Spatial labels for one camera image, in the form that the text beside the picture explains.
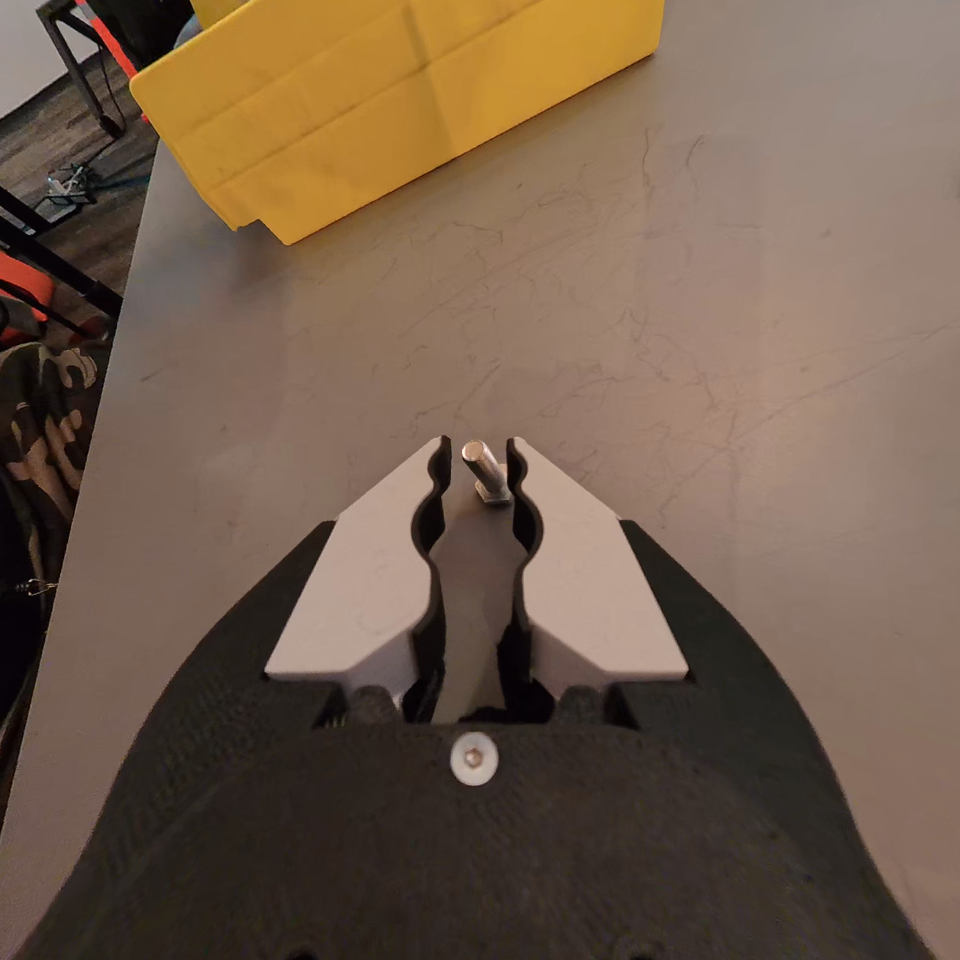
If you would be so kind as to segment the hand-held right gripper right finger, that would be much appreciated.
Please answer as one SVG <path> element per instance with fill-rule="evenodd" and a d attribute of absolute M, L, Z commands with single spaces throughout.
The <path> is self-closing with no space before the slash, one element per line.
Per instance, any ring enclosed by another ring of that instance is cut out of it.
<path fill-rule="evenodd" d="M 524 438 L 507 442 L 507 479 L 525 552 L 498 644 L 507 717 L 547 721 L 574 689 L 689 678 L 621 517 Z"/>

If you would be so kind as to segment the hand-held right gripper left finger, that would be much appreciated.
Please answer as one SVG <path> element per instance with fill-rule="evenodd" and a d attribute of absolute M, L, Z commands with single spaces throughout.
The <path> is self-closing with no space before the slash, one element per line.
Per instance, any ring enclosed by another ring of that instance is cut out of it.
<path fill-rule="evenodd" d="M 451 441 L 430 439 L 334 520 L 265 667 L 274 681 L 378 687 L 408 722 L 432 720 L 447 618 L 430 557 L 446 530 Z"/>

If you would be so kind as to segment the silver bolt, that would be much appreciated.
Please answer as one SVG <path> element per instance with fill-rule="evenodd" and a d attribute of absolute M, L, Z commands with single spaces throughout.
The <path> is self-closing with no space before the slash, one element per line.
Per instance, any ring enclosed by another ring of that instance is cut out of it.
<path fill-rule="evenodd" d="M 461 456 L 475 478 L 475 492 L 486 506 L 505 507 L 511 503 L 507 466 L 497 461 L 485 441 L 468 441 L 462 447 Z"/>

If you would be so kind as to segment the yellow plastic bin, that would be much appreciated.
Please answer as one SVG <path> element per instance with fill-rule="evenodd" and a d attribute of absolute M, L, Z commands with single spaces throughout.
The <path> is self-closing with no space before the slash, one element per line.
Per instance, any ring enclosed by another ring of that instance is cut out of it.
<path fill-rule="evenodd" d="M 292 245 L 650 56 L 664 9 L 246 2 L 129 88 L 222 222 Z"/>

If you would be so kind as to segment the black table leg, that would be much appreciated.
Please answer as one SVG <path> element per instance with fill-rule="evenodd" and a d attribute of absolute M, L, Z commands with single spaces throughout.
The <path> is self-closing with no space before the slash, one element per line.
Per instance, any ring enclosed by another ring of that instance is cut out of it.
<path fill-rule="evenodd" d="M 10 279 L 10 267 L 2 269 L 2 292 L 9 299 L 17 299 L 25 306 L 42 314 L 46 321 L 69 331 L 75 340 L 98 340 L 110 343 L 114 340 L 117 324 L 124 306 L 124 298 L 111 286 L 94 278 L 79 266 L 61 256 L 48 246 L 45 238 L 65 224 L 78 219 L 86 210 L 96 210 L 101 202 L 95 194 L 85 194 L 85 200 L 73 202 L 71 208 L 53 219 L 42 214 L 39 207 L 18 198 L 5 187 L 1 188 L 1 241 L 2 254 L 15 260 L 24 269 L 42 274 L 77 295 L 100 316 L 97 332 L 67 318 L 52 303 L 43 302 L 31 289 Z"/>

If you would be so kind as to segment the red plastic piece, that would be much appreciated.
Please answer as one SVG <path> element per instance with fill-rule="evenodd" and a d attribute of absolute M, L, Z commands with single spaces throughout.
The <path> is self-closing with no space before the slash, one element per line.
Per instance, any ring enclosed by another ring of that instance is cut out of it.
<path fill-rule="evenodd" d="M 47 315 L 41 309 L 31 306 L 13 292 L 9 286 L 29 294 L 32 299 L 44 307 L 53 306 L 56 284 L 46 273 L 1 251 L 1 298 L 10 320 L 22 326 L 31 321 L 35 325 L 47 323 Z"/>

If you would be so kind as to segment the orange striped traffic cone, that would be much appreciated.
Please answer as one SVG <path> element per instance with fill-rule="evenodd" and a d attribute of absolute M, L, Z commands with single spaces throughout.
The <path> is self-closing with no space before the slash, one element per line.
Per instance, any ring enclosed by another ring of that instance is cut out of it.
<path fill-rule="evenodd" d="M 128 126 L 128 117 L 124 104 L 118 99 L 119 86 L 114 82 L 113 67 L 119 71 L 118 84 L 128 84 L 130 78 L 138 73 L 137 56 L 132 42 L 126 35 L 117 2 L 77 1 L 76 7 L 86 23 L 94 31 L 94 41 L 98 45 L 98 60 L 107 102 L 112 106 L 115 119 L 123 132 Z"/>

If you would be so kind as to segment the black metal rack frame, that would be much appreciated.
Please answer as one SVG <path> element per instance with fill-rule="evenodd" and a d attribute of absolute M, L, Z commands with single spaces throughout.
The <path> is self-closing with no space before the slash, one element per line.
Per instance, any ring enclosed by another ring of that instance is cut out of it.
<path fill-rule="evenodd" d="M 87 2 L 44 1 L 35 12 L 41 26 L 61 59 L 69 80 L 72 82 L 102 132 L 110 142 L 123 139 L 128 130 L 128 120 L 118 102 L 107 59 L 113 54 L 107 42 L 108 31 L 99 26 L 99 19 Z M 88 76 L 88 69 L 81 63 L 65 31 L 70 31 L 95 47 L 96 60 L 102 85 L 109 106 L 95 92 Z"/>

